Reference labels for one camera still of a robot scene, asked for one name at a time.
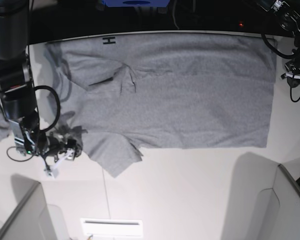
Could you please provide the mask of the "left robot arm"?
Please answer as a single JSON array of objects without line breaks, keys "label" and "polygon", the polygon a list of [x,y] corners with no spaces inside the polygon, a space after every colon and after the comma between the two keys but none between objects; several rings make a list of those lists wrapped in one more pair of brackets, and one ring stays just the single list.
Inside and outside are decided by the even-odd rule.
[{"label": "left robot arm", "polygon": [[281,75],[281,78],[287,80],[291,89],[296,88],[300,85],[300,1],[257,0],[256,4],[265,12],[273,14],[278,24],[294,37],[295,49],[291,54],[284,54],[268,41],[264,32],[261,33],[265,45],[277,56],[288,60],[284,65],[286,72]]}]

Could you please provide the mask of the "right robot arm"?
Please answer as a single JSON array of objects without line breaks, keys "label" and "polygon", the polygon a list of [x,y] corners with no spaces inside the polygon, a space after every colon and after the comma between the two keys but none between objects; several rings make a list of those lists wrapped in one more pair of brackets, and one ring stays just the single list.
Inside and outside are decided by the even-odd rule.
[{"label": "right robot arm", "polygon": [[[30,2],[0,0],[0,104],[9,121],[17,150],[22,154],[76,158],[82,148],[74,139],[58,140],[47,132],[61,116],[61,102],[56,91],[46,85],[34,85],[30,56],[26,52],[30,35]],[[56,103],[52,124],[40,128],[37,90],[49,91]]]}]

